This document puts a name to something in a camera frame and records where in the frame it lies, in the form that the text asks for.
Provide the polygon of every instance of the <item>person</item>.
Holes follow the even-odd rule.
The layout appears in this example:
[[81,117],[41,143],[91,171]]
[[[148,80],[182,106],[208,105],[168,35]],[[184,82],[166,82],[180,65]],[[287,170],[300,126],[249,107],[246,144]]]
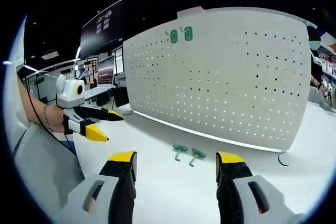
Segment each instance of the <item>person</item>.
[[326,89],[322,84],[322,75],[323,75],[322,67],[316,64],[313,60],[313,56],[319,58],[319,53],[317,52],[317,49],[321,45],[321,37],[318,31],[312,26],[307,26],[307,31],[309,35],[309,46],[312,52],[312,55],[310,56],[311,59],[310,85],[312,87],[316,87],[320,92],[322,92],[322,94],[325,94]]
[[24,27],[25,20],[9,55],[4,83],[3,116],[11,152],[14,151],[30,124],[40,124],[33,106],[46,128],[53,132],[64,132],[62,109],[56,105],[46,106],[33,95],[30,96],[31,103],[27,89],[17,76],[17,68],[24,63]]

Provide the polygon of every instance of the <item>white wall panel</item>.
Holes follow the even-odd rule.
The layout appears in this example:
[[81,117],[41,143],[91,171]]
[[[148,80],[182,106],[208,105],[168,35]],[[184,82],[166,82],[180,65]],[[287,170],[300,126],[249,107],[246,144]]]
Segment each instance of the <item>white wall panel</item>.
[[[181,31],[188,26],[190,41]],[[172,30],[177,42],[166,35]],[[302,22],[250,10],[201,13],[149,29],[123,48],[132,109],[216,137],[290,148],[309,92]]]

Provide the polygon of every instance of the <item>white table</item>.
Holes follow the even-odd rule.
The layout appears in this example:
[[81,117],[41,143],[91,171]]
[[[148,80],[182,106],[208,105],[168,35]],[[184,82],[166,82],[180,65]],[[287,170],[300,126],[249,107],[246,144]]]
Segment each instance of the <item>white table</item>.
[[85,100],[87,101],[92,99],[100,94],[110,91],[113,88],[115,88],[115,86],[112,84],[99,84],[97,87],[85,91]]
[[[116,109],[129,112],[129,105]],[[285,196],[295,213],[308,213],[320,198],[335,164],[336,114],[308,103],[296,139],[288,151],[290,165],[278,163],[278,153],[211,140],[132,113],[120,122],[101,121],[109,137],[92,142],[75,134],[74,141],[84,175],[97,174],[107,158],[118,151],[138,152],[133,223],[220,223],[216,199],[215,153],[240,155],[254,175],[263,175]],[[189,166],[190,153],[174,160],[172,144],[195,147],[207,155]]]

